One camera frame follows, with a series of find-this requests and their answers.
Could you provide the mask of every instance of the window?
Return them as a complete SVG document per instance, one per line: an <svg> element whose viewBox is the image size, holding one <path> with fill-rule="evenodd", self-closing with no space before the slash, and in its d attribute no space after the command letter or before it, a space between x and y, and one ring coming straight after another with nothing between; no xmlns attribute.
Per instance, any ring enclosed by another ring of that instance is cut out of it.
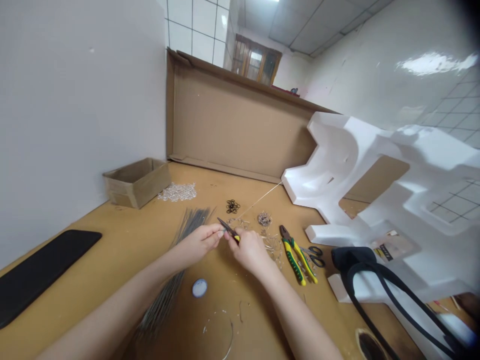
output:
<svg viewBox="0 0 480 360"><path fill-rule="evenodd" d="M282 53L237 34L231 71L265 85L272 85Z"/></svg>

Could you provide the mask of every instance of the black mat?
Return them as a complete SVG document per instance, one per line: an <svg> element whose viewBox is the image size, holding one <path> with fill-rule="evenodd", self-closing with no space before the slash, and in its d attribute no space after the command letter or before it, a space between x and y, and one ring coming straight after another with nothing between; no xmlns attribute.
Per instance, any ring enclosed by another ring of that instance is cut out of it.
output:
<svg viewBox="0 0 480 360"><path fill-rule="evenodd" d="M0 277L0 329L10 324L100 238L67 230Z"/></svg>

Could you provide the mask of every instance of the cardboard box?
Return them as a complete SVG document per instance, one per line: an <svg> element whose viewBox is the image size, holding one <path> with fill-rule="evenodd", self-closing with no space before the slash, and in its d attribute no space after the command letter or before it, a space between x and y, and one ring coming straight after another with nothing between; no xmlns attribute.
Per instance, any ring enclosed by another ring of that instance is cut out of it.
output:
<svg viewBox="0 0 480 360"><path fill-rule="evenodd" d="M140 209L172 183L169 164L151 157L102 174L113 204Z"/></svg>
<svg viewBox="0 0 480 360"><path fill-rule="evenodd" d="M338 114L171 49L166 82L169 159L275 184L312 155L312 115ZM373 201L403 175L389 159L352 188L354 200Z"/></svg>

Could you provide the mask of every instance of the black-handled scissors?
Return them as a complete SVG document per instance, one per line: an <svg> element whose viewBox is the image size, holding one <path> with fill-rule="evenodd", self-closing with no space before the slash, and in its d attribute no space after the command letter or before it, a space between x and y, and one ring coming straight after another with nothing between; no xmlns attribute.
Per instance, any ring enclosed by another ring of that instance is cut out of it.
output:
<svg viewBox="0 0 480 360"><path fill-rule="evenodd" d="M325 267L325 261L322 260L322 255L324 252L322 251L321 248L317 246L310 246L308 249L301 247L300 248L304 253L308 254L310 257L311 261L318 266L319 268L324 268Z"/></svg>
<svg viewBox="0 0 480 360"><path fill-rule="evenodd" d="M225 221L223 221L221 218L217 217L217 219L220 222L220 224L222 224L222 226L225 228L225 230L227 230L230 233L231 237L234 238L237 243L239 243L240 242L240 236L236 233L236 231L232 230L232 228Z"/></svg>

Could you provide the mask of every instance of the black bag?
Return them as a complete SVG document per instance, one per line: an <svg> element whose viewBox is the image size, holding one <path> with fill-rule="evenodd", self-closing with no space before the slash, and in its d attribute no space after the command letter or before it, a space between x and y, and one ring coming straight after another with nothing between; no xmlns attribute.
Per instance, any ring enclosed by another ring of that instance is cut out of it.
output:
<svg viewBox="0 0 480 360"><path fill-rule="evenodd" d="M369 247L339 247L331 251L331 258L333 265L340 271L341 280L345 290L350 296L351 302L355 305L356 309L360 313L363 320L366 322L372 333L376 336L380 344L385 348L386 352L392 359L399 359L395 351L390 347L389 343L385 340L379 330L375 327L372 320L370 320L367 313L364 311L359 301L355 297L354 289L354 276L361 271L371 271L375 273L381 282L381 285L385 289L388 297L392 303L397 307L400 313L412 324L423 336L432 342L437 348L442 350L452 359L456 354L463 352L465 349L458 339L447 329L447 327L430 311L430 309L408 288L400 278L395 275L389 268L377 263L377 258L374 252ZM423 329L400 305L397 299L390 291L387 282L397 286L404 291L438 326L438 328L445 334L445 341L454 349L450 350L443 345L440 341L430 335L425 329Z"/></svg>

